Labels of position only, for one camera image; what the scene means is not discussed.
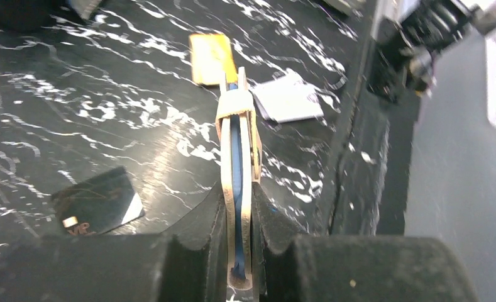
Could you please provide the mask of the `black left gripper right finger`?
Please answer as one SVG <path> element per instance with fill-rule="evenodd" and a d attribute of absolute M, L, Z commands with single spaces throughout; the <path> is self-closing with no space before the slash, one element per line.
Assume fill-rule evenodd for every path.
<path fill-rule="evenodd" d="M 252 189 L 255 301 L 477 301 L 455 254 L 435 238 L 315 236 Z"/>

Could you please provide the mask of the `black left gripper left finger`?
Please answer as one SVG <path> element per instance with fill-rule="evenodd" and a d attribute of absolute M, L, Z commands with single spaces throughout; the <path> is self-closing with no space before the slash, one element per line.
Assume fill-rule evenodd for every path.
<path fill-rule="evenodd" d="M 220 184 L 161 233 L 44 237 L 0 261 L 0 301 L 225 301 L 226 292 Z"/>

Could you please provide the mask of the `black VIP card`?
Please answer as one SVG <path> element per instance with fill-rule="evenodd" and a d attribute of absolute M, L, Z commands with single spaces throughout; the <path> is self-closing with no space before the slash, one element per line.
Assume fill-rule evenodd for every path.
<path fill-rule="evenodd" d="M 51 195 L 62 230 L 72 236 L 110 232 L 145 215 L 124 167 L 116 167 Z"/>

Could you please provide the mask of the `beige card holder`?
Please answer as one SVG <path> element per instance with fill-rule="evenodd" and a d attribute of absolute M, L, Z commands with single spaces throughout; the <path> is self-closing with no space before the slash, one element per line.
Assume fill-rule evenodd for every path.
<path fill-rule="evenodd" d="M 226 207 L 228 284 L 239 290 L 253 287 L 251 256 L 252 185 L 260 182 L 261 141 L 253 95 L 246 71 L 237 83 L 220 82 L 216 131 L 220 142 L 221 187 Z"/>

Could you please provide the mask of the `white card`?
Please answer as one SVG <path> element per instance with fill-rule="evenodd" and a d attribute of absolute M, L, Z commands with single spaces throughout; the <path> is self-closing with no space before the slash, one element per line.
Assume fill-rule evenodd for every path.
<path fill-rule="evenodd" d="M 253 86 L 251 93 L 264 120 L 287 123 L 324 115 L 316 88 L 292 70 Z"/>

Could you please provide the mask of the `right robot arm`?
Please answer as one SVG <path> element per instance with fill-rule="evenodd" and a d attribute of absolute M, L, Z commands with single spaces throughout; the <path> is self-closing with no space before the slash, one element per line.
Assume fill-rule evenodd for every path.
<path fill-rule="evenodd" d="M 384 18 L 378 27 L 368 90 L 391 103 L 407 92 L 426 92 L 434 64 L 448 48 L 475 28 L 482 35 L 496 29 L 496 1 L 487 9 L 462 1 L 419 1 L 402 20 Z"/>

